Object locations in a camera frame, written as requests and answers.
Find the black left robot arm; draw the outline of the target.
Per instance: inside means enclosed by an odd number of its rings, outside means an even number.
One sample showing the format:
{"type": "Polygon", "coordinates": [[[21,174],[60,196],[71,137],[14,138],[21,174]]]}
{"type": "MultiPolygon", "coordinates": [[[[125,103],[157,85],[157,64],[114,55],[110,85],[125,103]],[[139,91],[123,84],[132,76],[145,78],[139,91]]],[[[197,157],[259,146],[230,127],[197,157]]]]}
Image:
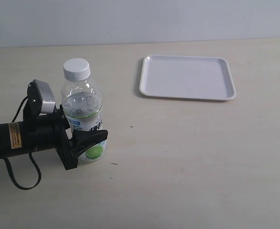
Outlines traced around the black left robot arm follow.
{"type": "Polygon", "coordinates": [[[75,130],[72,138],[68,138],[69,127],[62,108],[34,116],[29,105],[25,105],[23,121],[0,124],[0,159],[55,149],[65,170],[77,168],[78,157],[106,140],[108,131],[75,130]]]}

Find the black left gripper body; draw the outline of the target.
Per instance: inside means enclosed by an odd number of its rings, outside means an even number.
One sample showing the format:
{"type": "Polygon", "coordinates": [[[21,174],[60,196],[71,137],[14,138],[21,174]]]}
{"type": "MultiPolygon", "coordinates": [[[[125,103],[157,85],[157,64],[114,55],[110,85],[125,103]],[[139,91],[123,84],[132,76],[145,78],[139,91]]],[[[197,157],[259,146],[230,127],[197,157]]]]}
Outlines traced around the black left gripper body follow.
{"type": "Polygon", "coordinates": [[[28,152],[55,149],[65,170],[77,168],[78,161],[72,154],[70,140],[55,108],[52,114],[33,116],[29,105],[23,109],[22,147],[28,152]]]}

